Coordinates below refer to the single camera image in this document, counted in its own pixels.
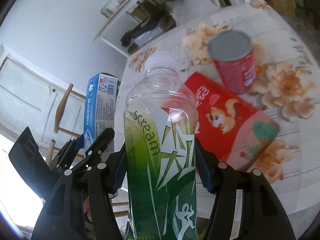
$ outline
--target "white shelf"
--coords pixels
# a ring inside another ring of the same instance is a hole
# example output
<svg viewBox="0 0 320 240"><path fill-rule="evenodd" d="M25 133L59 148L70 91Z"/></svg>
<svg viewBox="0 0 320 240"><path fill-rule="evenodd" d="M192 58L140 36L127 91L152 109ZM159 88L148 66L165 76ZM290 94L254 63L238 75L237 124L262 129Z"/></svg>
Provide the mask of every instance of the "white shelf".
<svg viewBox="0 0 320 240"><path fill-rule="evenodd" d="M125 13L116 21L116 24L111 26L108 31L103 33L103 36L101 36L100 39L113 47L115 50L119 51L122 55L130 57L128 53L129 46L124 48L121 45L120 39L127 31L134 29L137 24L138 23L136 20Z"/></svg>
<svg viewBox="0 0 320 240"><path fill-rule="evenodd" d="M110 27L117 22L117 20L131 7L133 6L137 1L139 0L126 0L124 3L118 8L117 11L114 12L114 14L107 20L105 25L100 29L100 31L97 33L93 41L95 41L98 37L102 38L107 30L110 29Z"/></svg>

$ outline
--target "barcode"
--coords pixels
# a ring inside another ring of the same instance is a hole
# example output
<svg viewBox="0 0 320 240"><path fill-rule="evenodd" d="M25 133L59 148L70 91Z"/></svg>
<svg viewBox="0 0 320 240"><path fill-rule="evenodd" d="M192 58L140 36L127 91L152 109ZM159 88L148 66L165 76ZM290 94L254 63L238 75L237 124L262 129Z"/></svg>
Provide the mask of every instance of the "barcode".
<svg viewBox="0 0 320 240"><path fill-rule="evenodd" d="M108 89L107 89L108 95L115 94L115 86L116 86L116 80L114 78L108 78Z"/></svg>

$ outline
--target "tin can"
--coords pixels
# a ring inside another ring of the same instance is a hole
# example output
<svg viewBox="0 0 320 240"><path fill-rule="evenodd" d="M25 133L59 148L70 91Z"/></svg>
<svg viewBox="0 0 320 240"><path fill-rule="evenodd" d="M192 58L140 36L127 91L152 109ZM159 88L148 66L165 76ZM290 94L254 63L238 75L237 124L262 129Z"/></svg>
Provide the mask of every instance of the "tin can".
<svg viewBox="0 0 320 240"><path fill-rule="evenodd" d="M256 77L251 38L229 30L213 36L208 51L225 86L236 94L248 92Z"/></svg>

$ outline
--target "white bottle cap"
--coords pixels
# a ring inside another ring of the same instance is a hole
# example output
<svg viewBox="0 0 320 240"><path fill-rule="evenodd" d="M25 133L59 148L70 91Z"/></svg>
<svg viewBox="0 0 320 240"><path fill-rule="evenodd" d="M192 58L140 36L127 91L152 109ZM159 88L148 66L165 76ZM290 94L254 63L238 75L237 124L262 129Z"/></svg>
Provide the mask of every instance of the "white bottle cap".
<svg viewBox="0 0 320 240"><path fill-rule="evenodd" d="M146 72L154 67L159 66L167 66L179 72L177 61L164 50L156 51L154 54L148 57L144 64L144 71Z"/></svg>

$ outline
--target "blue box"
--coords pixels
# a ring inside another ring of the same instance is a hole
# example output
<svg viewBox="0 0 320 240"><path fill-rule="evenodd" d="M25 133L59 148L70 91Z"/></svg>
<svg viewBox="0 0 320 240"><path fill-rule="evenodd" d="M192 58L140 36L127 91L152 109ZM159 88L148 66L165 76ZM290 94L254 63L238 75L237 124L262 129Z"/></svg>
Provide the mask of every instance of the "blue box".
<svg viewBox="0 0 320 240"><path fill-rule="evenodd" d="M84 110L84 151L106 129L114 129L116 112L116 77L99 73L88 82ZM112 140L104 153L114 152Z"/></svg>

